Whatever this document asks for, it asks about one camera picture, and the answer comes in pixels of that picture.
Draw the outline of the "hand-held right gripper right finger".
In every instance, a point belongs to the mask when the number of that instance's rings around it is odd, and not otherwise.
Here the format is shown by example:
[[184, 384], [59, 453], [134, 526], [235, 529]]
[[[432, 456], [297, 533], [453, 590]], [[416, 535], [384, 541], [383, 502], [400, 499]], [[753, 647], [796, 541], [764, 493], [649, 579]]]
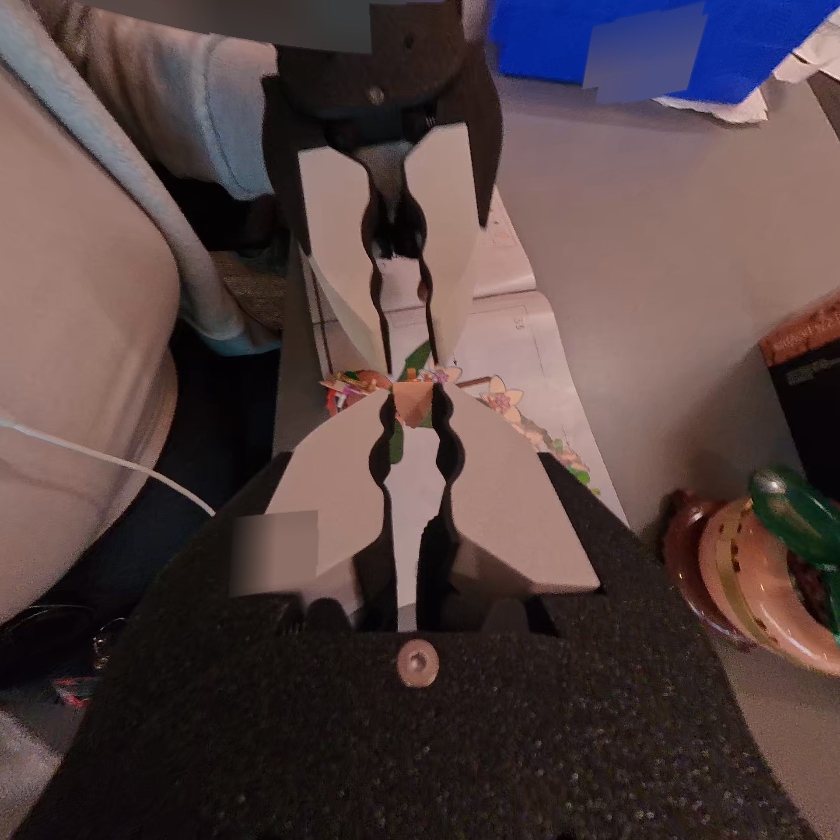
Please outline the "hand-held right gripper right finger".
[[416, 568], [421, 632], [552, 632], [543, 599], [602, 583], [548, 470], [527, 439], [455, 385], [430, 417], [444, 479]]

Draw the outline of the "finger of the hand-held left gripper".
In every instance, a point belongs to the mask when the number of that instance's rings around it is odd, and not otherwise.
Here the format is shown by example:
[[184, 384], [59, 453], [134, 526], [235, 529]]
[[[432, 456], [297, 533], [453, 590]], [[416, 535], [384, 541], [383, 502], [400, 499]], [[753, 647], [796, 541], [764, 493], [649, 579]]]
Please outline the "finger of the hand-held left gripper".
[[369, 173], [335, 149], [302, 150], [298, 165], [311, 269], [354, 348], [371, 369], [385, 373], [382, 322], [371, 296], [375, 260], [362, 238]]
[[476, 284], [480, 224], [476, 187], [463, 123], [436, 127], [406, 157], [406, 189], [423, 216], [419, 257], [428, 292], [427, 325], [433, 357], [455, 356]]

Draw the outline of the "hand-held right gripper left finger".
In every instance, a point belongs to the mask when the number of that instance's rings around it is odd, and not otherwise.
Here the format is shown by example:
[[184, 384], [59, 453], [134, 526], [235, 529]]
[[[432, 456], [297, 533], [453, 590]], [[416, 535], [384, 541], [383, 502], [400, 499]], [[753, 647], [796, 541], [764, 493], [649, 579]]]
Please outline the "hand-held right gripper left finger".
[[291, 454], [266, 509], [266, 591], [338, 602], [358, 629], [397, 628], [390, 443], [393, 394], [331, 418]]

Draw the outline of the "colourful flower paper craft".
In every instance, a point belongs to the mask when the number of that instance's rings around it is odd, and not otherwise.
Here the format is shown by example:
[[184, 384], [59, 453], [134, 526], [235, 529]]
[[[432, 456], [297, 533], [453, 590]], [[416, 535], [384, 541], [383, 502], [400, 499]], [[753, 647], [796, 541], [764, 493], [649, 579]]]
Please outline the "colourful flower paper craft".
[[407, 428], [431, 428], [433, 391], [437, 384], [456, 383], [462, 371], [434, 364], [430, 342], [420, 344], [405, 358], [402, 372], [394, 381], [384, 373], [369, 369], [344, 370], [326, 374], [320, 385], [327, 391], [331, 417], [352, 407], [366, 396], [378, 392], [393, 395], [395, 420], [389, 440], [390, 463], [403, 459]]

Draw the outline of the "person's left forearm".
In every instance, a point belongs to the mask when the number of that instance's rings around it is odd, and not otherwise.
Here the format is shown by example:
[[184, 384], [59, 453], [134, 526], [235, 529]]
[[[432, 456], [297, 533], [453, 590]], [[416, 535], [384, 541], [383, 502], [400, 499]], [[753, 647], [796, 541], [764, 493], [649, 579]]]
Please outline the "person's left forearm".
[[31, 2], [60, 50], [151, 163], [238, 201], [274, 191], [262, 147], [272, 45], [76, 2]]

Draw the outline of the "grey desk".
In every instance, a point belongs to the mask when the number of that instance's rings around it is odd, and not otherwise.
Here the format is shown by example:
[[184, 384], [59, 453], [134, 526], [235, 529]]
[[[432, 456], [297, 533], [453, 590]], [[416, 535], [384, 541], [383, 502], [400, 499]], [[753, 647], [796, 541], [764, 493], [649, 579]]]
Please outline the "grey desk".
[[[806, 82], [731, 127], [498, 76], [498, 184], [629, 528], [797, 465], [759, 341], [838, 287], [838, 138]], [[579, 838], [838, 838], [838, 679], [713, 641], [659, 558], [561, 483], [606, 594], [549, 605], [591, 745]]]

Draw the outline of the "woven brown slipper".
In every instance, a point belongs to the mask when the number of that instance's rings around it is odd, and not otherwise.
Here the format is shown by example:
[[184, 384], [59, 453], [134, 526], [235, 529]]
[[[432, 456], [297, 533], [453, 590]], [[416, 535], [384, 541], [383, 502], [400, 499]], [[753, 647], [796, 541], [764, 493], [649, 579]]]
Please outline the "woven brown slipper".
[[287, 280], [258, 260], [241, 258], [233, 251], [211, 251], [218, 275], [242, 309], [269, 331], [284, 328]]

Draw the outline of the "white sheet with lines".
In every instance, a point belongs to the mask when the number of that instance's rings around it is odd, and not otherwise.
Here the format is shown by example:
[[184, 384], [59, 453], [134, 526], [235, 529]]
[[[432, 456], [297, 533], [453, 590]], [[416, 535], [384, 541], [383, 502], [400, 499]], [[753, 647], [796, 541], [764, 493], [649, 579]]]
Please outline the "white sheet with lines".
[[[408, 354], [428, 341], [426, 312], [417, 295], [420, 277], [415, 260], [380, 259], [380, 270], [392, 348], [390, 378], [395, 381]], [[601, 502], [628, 524], [574, 386], [553, 310], [537, 289], [529, 258], [498, 190], [491, 200], [488, 228], [480, 234], [476, 272], [464, 331], [455, 356], [443, 366], [462, 371], [456, 384], [475, 399], [494, 375], [507, 388], [523, 391], [522, 414], [572, 447], [589, 467]], [[309, 269], [304, 277], [322, 378], [335, 371], [371, 370]]]

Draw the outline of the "paper flower garland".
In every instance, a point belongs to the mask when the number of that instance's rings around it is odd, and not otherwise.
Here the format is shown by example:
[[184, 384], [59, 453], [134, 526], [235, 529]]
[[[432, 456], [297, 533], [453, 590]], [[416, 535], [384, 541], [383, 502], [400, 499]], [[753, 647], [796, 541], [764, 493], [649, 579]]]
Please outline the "paper flower garland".
[[477, 400], [501, 415], [521, 436], [525, 437], [538, 454], [548, 454], [566, 468], [582, 485], [595, 496], [601, 492], [592, 484], [589, 467], [561, 437], [554, 437], [529, 417], [522, 414], [519, 403], [523, 391], [507, 388], [497, 375], [489, 378], [486, 390], [478, 394]]

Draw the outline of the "blue box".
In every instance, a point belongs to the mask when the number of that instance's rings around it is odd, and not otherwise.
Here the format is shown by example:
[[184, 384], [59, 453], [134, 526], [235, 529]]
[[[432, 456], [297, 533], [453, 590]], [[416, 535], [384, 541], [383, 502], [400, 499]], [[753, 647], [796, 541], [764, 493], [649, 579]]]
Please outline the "blue box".
[[741, 103], [838, 9], [834, 1], [496, 2], [501, 73], [579, 82], [597, 102]]

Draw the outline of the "green glass cactus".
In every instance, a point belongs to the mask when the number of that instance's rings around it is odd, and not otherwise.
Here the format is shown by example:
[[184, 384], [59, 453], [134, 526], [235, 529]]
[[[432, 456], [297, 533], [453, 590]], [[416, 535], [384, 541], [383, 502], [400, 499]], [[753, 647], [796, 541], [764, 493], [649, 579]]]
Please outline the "green glass cactus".
[[839, 510], [824, 493], [786, 467], [757, 470], [749, 483], [762, 525], [822, 575], [828, 627], [839, 641]]

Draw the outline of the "white lace cloth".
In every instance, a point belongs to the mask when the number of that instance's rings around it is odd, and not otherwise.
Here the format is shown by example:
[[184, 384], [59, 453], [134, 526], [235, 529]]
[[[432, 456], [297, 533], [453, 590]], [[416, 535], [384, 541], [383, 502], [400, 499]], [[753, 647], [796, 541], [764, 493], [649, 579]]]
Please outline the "white lace cloth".
[[[799, 85], [819, 74], [839, 80], [839, 9], [811, 33], [806, 41], [785, 57], [773, 70], [772, 78], [785, 85]], [[753, 90], [740, 103], [726, 104], [660, 97], [653, 102], [674, 110], [698, 112], [729, 124], [756, 124], [766, 121], [768, 106], [760, 89]]]

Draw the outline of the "black box with brown top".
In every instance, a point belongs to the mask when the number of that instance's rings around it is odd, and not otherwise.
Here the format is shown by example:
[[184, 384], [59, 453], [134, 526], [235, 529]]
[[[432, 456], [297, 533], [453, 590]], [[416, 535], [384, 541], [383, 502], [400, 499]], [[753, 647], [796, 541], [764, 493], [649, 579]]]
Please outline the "black box with brown top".
[[839, 292], [759, 342], [805, 477], [839, 500]]

